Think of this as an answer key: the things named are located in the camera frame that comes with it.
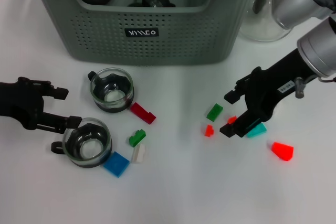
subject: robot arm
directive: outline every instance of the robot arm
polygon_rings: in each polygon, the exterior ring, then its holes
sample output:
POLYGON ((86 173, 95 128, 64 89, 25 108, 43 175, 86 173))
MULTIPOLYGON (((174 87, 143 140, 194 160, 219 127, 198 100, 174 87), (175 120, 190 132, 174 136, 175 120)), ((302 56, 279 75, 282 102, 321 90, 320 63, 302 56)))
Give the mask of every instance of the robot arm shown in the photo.
POLYGON ((20 77, 16 83, 0 83, 0 115, 20 121, 27 130, 40 129, 63 134, 78 127, 82 118, 68 118, 43 111, 43 96, 65 100, 69 91, 54 88, 50 81, 31 81, 20 77))
POLYGON ((307 83, 336 73, 336 0, 274 0, 273 16, 283 28, 290 29, 310 17, 331 15, 298 41, 298 48, 269 69, 257 67, 236 82, 235 90, 224 99, 231 104, 245 96, 247 111, 235 123, 221 129, 224 135, 246 135, 261 122, 268 121, 275 106, 295 92, 302 98, 307 83))

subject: label on robot arm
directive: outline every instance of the label on robot arm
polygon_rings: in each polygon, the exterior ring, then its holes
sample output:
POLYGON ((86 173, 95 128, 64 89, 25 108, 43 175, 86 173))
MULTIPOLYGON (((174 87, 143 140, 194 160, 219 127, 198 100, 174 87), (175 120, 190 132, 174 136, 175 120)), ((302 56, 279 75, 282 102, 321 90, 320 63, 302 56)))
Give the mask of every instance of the label on robot arm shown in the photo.
POLYGON ((278 90, 281 93, 285 93, 293 87, 295 87, 295 83, 293 81, 289 81, 286 84, 282 85, 280 88, 278 88, 278 90))

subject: white block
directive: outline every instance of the white block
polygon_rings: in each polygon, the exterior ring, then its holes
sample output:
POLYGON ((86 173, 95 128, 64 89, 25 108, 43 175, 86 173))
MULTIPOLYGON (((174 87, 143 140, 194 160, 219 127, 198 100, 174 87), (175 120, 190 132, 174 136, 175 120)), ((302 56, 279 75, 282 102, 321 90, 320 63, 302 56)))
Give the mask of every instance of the white block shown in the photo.
POLYGON ((134 148, 132 163, 141 164, 145 159, 146 148, 144 144, 138 144, 134 148))

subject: teal block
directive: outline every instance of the teal block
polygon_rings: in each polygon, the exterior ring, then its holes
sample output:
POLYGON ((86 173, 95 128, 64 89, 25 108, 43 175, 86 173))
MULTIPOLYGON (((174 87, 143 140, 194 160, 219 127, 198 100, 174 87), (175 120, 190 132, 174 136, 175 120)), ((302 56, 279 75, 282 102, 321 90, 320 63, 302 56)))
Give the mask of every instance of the teal block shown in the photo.
POLYGON ((256 127, 254 127, 250 132, 248 132, 246 136, 251 138, 251 137, 262 135, 266 132, 267 132, 266 127, 262 123, 260 123, 256 127))

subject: red block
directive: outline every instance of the red block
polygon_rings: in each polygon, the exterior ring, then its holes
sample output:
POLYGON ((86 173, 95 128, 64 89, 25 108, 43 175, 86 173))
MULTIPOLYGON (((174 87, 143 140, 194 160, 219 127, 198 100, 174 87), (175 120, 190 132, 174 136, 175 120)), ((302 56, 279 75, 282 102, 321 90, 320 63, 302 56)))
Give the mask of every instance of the red block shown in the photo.
POLYGON ((131 111, 137 115, 139 118, 144 120, 147 124, 152 124, 155 120, 156 116, 153 115, 151 112, 147 112, 143 107, 134 103, 131 107, 131 111))
POLYGON ((215 130, 211 125, 208 125, 205 129, 205 136, 211 137, 213 134, 215 134, 215 130))
POLYGON ((271 150, 282 160, 290 161, 293 157, 294 147, 274 142, 271 150))
POLYGON ((228 124, 234 124, 236 122, 236 120, 237 120, 237 116, 233 116, 232 118, 229 118, 227 120, 227 123, 228 124))

